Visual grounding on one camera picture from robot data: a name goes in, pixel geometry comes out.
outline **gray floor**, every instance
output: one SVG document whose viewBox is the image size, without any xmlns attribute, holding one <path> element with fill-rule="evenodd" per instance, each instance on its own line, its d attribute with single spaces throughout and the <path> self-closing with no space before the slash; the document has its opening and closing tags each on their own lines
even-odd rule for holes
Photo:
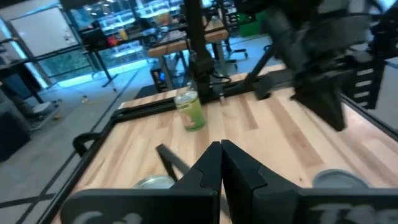
<svg viewBox="0 0 398 224">
<path fill-rule="evenodd" d="M 239 60 L 238 70 L 229 67 L 229 74 L 248 72 L 263 53 L 263 46 L 269 43 L 267 37 L 237 38 L 232 41 L 234 49 L 246 48 L 249 59 L 243 54 L 233 55 Z M 268 65 L 280 63 L 272 60 Z M 70 158 L 69 164 L 62 170 L 59 178 L 49 184 L 53 176 L 63 166 L 73 152 L 72 140 L 81 133 L 91 131 L 102 118 L 94 131 L 101 131 L 110 114 L 123 102 L 133 99 L 144 86 L 153 84 L 149 75 L 149 67 L 120 74 L 113 86 L 118 92 L 113 92 L 113 86 L 101 88 L 105 80 L 85 83 L 50 91 L 42 97 L 45 100 L 63 100 L 60 109 L 63 119 L 53 121 L 43 130 L 33 134 L 31 142 L 15 153 L 8 161 L 0 164 L 0 217 L 2 224 L 35 223 L 44 212 L 50 200 L 37 204 L 26 203 L 13 207 L 1 208 L 8 201 L 18 200 L 38 195 L 56 193 L 65 183 L 72 170 L 79 163 L 78 156 Z M 398 128 L 398 98 L 396 86 L 398 76 L 396 71 L 387 68 L 378 109 L 372 113 L 394 128 Z M 82 96 L 87 95 L 89 103 L 82 103 Z"/>
</svg>

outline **workbench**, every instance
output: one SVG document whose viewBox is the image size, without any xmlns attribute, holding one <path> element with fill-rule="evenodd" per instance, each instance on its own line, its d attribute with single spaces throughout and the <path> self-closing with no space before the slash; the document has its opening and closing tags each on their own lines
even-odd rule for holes
<svg viewBox="0 0 398 224">
<path fill-rule="evenodd" d="M 217 52 L 219 52 L 218 61 L 220 63 L 221 73 L 224 76 L 227 76 L 228 74 L 226 69 L 226 62 L 223 55 L 223 47 L 221 41 L 228 38 L 228 31 L 226 29 L 222 29 L 224 27 L 224 24 L 221 19 L 211 20 L 205 25 L 205 39 L 207 42 L 216 43 L 216 50 Z M 169 90 L 173 90 L 172 76 L 170 74 L 169 68 L 167 67 L 164 55 L 178 52 L 180 54 L 180 58 L 182 58 L 183 60 L 184 67 L 186 69 L 186 63 L 184 61 L 184 56 L 182 53 L 183 50 L 187 50 L 187 45 L 190 46 L 190 40 L 185 40 L 186 35 L 187 34 L 185 32 L 173 30 L 166 34 L 162 40 L 160 40 L 159 43 L 164 43 L 164 45 L 160 45 L 148 50 L 148 56 L 152 58 L 158 58 L 160 68 L 165 73 L 165 81 Z"/>
<path fill-rule="evenodd" d="M 266 67 L 261 74 L 283 66 Z M 247 73 L 233 75 L 233 81 Z M 173 98 L 184 89 L 128 101 L 120 108 Z M 187 132 L 177 111 L 117 123 L 99 147 L 88 151 L 73 175 L 72 194 L 85 189 L 130 189 L 150 175 L 167 174 L 155 150 L 168 146 L 192 166 L 213 142 L 229 139 L 258 161 L 289 181 L 312 187 L 317 173 L 343 169 L 371 187 L 398 187 L 398 143 L 377 128 L 352 103 L 344 105 L 347 128 L 337 133 L 318 116 L 289 100 L 291 88 L 276 90 L 266 100 L 244 93 L 203 105 L 206 126 Z M 81 169 L 87 163 L 87 169 Z M 55 197 L 52 206 L 61 204 Z M 60 223 L 57 217 L 54 223 Z M 229 220 L 221 214 L 221 223 Z"/>
</svg>

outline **concrete floor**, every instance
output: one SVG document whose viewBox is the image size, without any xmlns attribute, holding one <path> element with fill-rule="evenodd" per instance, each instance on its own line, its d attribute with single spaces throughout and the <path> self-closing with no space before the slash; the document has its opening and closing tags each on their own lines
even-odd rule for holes
<svg viewBox="0 0 398 224">
<path fill-rule="evenodd" d="M 230 75 L 249 72 L 262 56 L 262 48 L 269 39 L 254 36 L 235 38 L 231 43 L 233 49 L 246 48 L 249 58 L 245 60 L 243 54 L 233 55 L 239 60 L 238 69 L 230 65 Z M 277 63 L 280 62 L 271 60 L 267 65 Z M 142 87 L 153 84 L 149 70 L 146 66 L 124 72 L 106 88 L 101 88 L 106 80 L 96 80 L 42 94 L 44 100 L 63 100 L 60 109 L 63 119 L 34 133 L 31 142 L 0 164 L 0 223 L 35 223 L 40 218 L 53 194 L 59 191 L 80 161 L 78 156 L 71 157 L 73 138 L 81 133 L 101 131 L 122 102 L 134 99 Z M 395 107 L 398 105 L 397 83 L 396 71 L 387 68 L 378 109 L 372 112 L 394 128 L 398 128 L 395 119 L 398 115 Z M 83 95 L 88 96 L 88 103 L 82 103 Z M 37 201 L 38 195 L 48 199 Z"/>
</svg>

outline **wooden table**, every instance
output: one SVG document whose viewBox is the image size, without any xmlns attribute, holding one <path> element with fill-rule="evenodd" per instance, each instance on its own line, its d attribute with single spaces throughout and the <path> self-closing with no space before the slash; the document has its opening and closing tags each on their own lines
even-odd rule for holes
<svg viewBox="0 0 398 224">
<path fill-rule="evenodd" d="M 221 19 L 210 21 L 205 28 L 205 31 L 210 32 L 210 33 L 205 34 L 205 39 L 207 42 L 216 43 L 217 51 L 220 52 L 218 61 L 220 62 L 221 73 L 224 75 L 227 75 L 226 62 L 225 62 L 224 55 L 222 54 L 223 47 L 222 47 L 221 41 L 226 40 L 228 38 L 228 35 L 229 35 L 228 31 L 226 29 L 223 29 L 223 30 L 217 30 L 217 31 L 211 32 L 212 30 L 220 29 L 223 26 L 224 25 L 223 25 L 223 22 L 221 21 Z M 185 40 L 180 40 L 180 39 L 185 38 L 186 35 L 187 34 L 185 32 L 181 32 L 179 30 L 174 30 L 172 32 L 169 32 L 160 41 L 160 43 L 165 43 L 165 45 L 154 47 L 154 48 L 151 48 L 148 50 L 148 56 L 153 57 L 153 58 L 158 58 L 160 68 L 165 73 L 165 81 L 166 81 L 167 87 L 170 90 L 173 90 L 173 84 L 172 84 L 169 68 L 167 68 L 167 63 L 164 59 L 164 55 L 168 55 L 168 54 L 175 53 L 175 52 L 180 52 L 180 57 L 183 58 L 182 51 L 187 50 L 187 43 L 188 43 L 188 45 L 190 45 L 190 40 L 188 39 L 187 41 L 185 41 Z"/>
<path fill-rule="evenodd" d="M 263 72 L 281 68 L 276 65 Z M 245 76 L 234 75 L 232 79 Z M 121 107 L 174 97 L 181 91 L 125 102 Z M 311 187 L 314 176 L 325 169 L 353 172 L 372 187 L 398 187 L 398 143 L 348 106 L 348 127 L 337 133 L 311 111 L 290 101 L 292 93 L 292 89 L 277 90 L 262 101 L 253 93 L 245 93 L 208 103 L 203 106 L 207 124 L 197 132 L 186 132 L 176 111 L 119 123 L 74 192 L 130 189 L 145 177 L 166 174 L 155 151 L 159 144 L 167 145 L 192 166 L 211 142 L 222 139 L 231 140 L 301 187 Z M 222 223 L 229 222 L 221 216 Z"/>
</svg>

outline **black metal table frame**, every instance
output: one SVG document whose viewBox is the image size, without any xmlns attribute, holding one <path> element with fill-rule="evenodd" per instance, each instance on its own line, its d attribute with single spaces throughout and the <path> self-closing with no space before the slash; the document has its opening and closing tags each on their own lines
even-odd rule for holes
<svg viewBox="0 0 398 224">
<path fill-rule="evenodd" d="M 263 75 L 256 77 L 255 82 L 258 82 L 262 77 Z M 232 86 L 238 85 L 242 82 L 244 82 L 244 80 L 230 83 L 228 85 L 223 86 L 223 88 L 224 89 L 231 88 Z M 233 93 L 225 94 L 224 97 L 239 95 L 250 91 L 252 91 L 252 88 L 247 88 L 241 91 L 235 91 Z M 219 98 L 212 98 L 203 103 L 209 103 L 216 100 L 219 100 Z M 380 121 L 373 115 L 369 114 L 364 108 L 357 105 L 353 100 L 349 99 L 345 95 L 342 95 L 342 100 L 346 105 L 355 110 L 355 112 L 357 112 L 362 117 L 367 119 L 377 128 L 379 128 L 381 131 L 386 133 L 393 140 L 398 141 L 398 134 L 392 128 L 390 128 L 386 123 Z M 88 166 L 91 164 L 92 160 L 95 158 L 95 155 L 97 155 L 98 151 L 101 149 L 103 143 L 105 142 L 105 140 L 107 139 L 107 137 L 109 136 L 109 134 L 111 133 L 112 129 L 116 124 L 138 118 L 143 118 L 154 114 L 172 111 L 175 109 L 176 107 L 173 98 L 160 100 L 140 106 L 135 106 L 132 108 L 118 109 L 113 113 L 113 115 L 111 116 L 110 120 L 108 121 L 102 132 L 87 133 L 77 137 L 73 142 L 73 146 L 75 147 L 76 150 L 78 150 L 78 147 L 83 147 L 85 153 L 81 154 L 82 158 L 80 163 L 77 165 L 77 167 L 75 168 L 69 179 L 65 182 L 61 190 L 56 194 L 55 198 L 52 200 L 51 204 L 49 205 L 45 213 L 41 216 L 38 223 L 51 223 L 51 221 L 55 218 L 56 214 L 60 210 L 62 203 L 71 194 L 72 190 L 75 188 L 76 184 L 78 183 L 78 181 L 80 180 L 80 178 L 82 177 Z M 94 143 L 91 145 L 89 149 L 87 149 L 83 145 L 83 143 L 90 140 L 94 140 Z"/>
</svg>

